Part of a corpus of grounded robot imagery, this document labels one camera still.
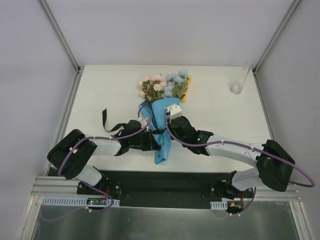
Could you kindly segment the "yellow flower bunch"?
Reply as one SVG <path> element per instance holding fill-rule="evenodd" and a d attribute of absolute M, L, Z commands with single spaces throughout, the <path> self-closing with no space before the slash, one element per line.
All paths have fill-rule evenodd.
<path fill-rule="evenodd" d="M 183 98 L 180 100 L 181 103 L 185 103 L 187 101 L 188 91 L 190 89 L 192 79 L 193 79 L 193 77 L 190 74 L 188 74 L 188 77 L 185 79 L 187 81 L 187 85 L 186 85 L 186 88 L 183 92 Z"/>

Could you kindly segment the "black ribbon gold lettering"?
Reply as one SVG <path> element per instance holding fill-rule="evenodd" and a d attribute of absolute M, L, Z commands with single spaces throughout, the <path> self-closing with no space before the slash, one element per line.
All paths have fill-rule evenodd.
<path fill-rule="evenodd" d="M 102 111 L 102 126 L 104 130 L 108 133 L 119 131 L 124 132 L 125 130 L 132 131 L 132 133 L 138 132 L 140 129 L 145 127 L 147 130 L 151 130 L 153 135 L 161 135 L 165 128 L 161 127 L 160 124 L 156 121 L 156 115 L 155 112 L 152 110 L 151 107 L 148 106 L 140 106 L 138 110 L 138 117 L 140 115 L 143 116 L 143 118 L 149 118 L 148 125 L 142 126 L 138 120 L 130 120 L 129 122 L 121 122 L 117 123 L 114 127 L 108 129 L 107 128 L 107 119 L 108 119 L 108 111 L 105 108 Z"/>

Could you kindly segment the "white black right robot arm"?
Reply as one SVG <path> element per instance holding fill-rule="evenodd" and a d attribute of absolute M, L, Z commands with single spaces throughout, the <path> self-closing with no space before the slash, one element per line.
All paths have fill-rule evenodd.
<path fill-rule="evenodd" d="M 197 155 L 220 156 L 251 166 L 232 171 L 229 178 L 215 186 L 217 195 L 233 200 L 242 192 L 266 186 L 277 192 L 287 190 L 295 161 L 274 140 L 266 143 L 246 143 L 223 138 L 210 131 L 197 130 L 180 116 L 168 121 L 172 139 Z"/>

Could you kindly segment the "blue flower bunch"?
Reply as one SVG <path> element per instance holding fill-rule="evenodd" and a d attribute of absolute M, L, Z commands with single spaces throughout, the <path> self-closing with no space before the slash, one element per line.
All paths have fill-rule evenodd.
<path fill-rule="evenodd" d="M 188 72 L 186 70 L 180 70 L 178 73 L 168 74 L 166 78 L 167 86 L 164 88 L 164 98 L 178 98 L 184 97 L 183 92 L 187 87 L 186 78 L 188 77 Z"/>

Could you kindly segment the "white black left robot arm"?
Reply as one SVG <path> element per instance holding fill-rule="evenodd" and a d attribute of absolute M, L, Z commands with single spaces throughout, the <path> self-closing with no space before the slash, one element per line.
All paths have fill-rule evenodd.
<path fill-rule="evenodd" d="M 153 132 L 143 128 L 137 120 L 118 123 L 110 131 L 116 134 L 111 139 L 102 139 L 89 137 L 74 129 L 49 151 L 47 160 L 58 170 L 59 176 L 87 183 L 94 194 L 102 194 L 106 188 L 106 178 L 88 164 L 92 156 L 121 156 L 130 149 L 157 151 L 161 148 Z"/>

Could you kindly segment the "blue wrapping paper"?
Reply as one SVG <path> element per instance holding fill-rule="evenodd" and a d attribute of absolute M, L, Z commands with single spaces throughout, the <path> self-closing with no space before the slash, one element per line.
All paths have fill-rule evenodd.
<path fill-rule="evenodd" d="M 145 100 L 139 105 L 139 108 L 144 106 L 144 108 L 141 110 L 141 113 L 145 118 L 149 118 L 151 115 L 150 111 L 146 107 L 151 109 L 152 121 L 148 127 L 153 132 L 159 132 L 159 134 L 153 133 L 156 143 L 160 146 L 160 149 L 156 150 L 154 155 L 154 163 L 156 165 L 166 161 L 169 158 L 172 140 L 170 134 L 166 129 L 164 112 L 167 107 L 174 104 L 179 106 L 180 99 L 176 97 L 170 97 L 159 99 L 153 103 L 150 103 L 149 101 Z"/>

